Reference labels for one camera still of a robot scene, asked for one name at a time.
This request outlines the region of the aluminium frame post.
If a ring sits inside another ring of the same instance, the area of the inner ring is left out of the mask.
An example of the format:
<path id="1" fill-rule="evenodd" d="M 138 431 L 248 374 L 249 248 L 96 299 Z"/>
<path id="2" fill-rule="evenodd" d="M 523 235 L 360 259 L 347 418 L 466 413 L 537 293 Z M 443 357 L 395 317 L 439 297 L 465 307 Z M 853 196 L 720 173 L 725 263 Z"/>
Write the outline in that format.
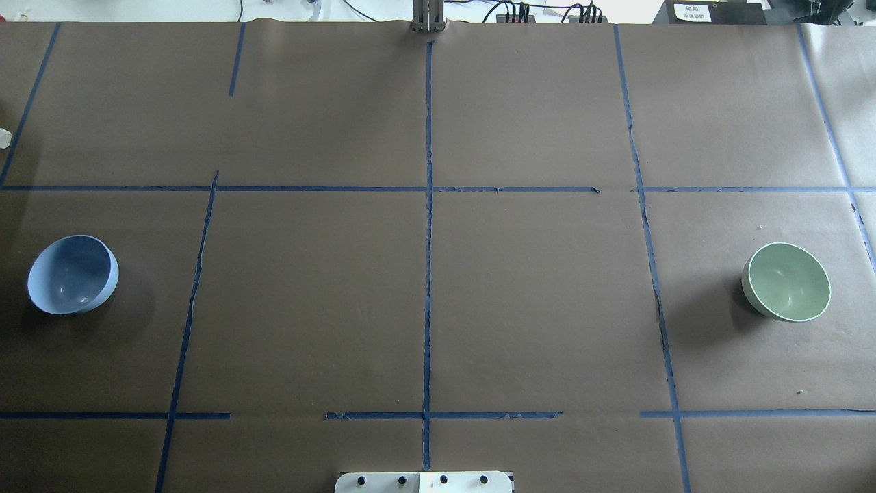
<path id="1" fill-rule="evenodd" d="M 415 32 L 442 32 L 447 25 L 444 0 L 413 0 L 412 30 Z"/>

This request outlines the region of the green bowl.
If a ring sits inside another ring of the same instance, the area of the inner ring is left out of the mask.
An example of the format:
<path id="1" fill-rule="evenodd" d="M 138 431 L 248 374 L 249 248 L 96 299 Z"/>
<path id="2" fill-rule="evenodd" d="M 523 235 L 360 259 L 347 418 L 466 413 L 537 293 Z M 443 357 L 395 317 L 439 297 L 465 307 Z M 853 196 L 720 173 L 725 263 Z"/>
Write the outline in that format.
<path id="1" fill-rule="evenodd" d="M 782 322 L 817 319 L 832 301 L 832 284 L 822 263 L 788 242 L 763 244 L 745 262 L 740 282 L 754 311 Z"/>

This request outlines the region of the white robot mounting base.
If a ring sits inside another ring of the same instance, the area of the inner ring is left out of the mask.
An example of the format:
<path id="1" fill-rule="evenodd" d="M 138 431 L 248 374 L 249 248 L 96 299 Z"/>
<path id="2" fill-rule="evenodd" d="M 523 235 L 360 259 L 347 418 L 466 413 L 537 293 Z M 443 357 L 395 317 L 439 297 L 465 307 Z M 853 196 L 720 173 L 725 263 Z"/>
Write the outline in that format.
<path id="1" fill-rule="evenodd" d="M 514 492 L 513 475 L 486 471 L 344 473 L 335 492 Z"/>

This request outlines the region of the blue bowl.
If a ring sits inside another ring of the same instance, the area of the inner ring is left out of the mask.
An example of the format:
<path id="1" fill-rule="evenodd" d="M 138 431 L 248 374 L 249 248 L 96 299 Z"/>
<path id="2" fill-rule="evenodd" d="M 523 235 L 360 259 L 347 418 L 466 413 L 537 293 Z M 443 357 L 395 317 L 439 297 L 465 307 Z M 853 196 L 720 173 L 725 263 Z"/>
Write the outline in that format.
<path id="1" fill-rule="evenodd" d="M 41 312 L 78 314 L 103 305 L 119 277 L 118 259 L 106 243 L 94 236 L 72 235 L 54 241 L 37 256 L 26 290 Z"/>

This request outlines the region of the black box with label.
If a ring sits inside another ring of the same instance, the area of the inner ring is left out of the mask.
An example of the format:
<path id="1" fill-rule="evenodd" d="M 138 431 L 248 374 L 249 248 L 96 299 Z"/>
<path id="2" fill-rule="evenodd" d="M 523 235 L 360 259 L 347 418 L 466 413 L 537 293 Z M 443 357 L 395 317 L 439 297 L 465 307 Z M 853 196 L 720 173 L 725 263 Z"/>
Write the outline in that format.
<path id="1" fill-rule="evenodd" d="M 767 20 L 760 2 L 663 1 L 652 24 L 767 25 Z"/>

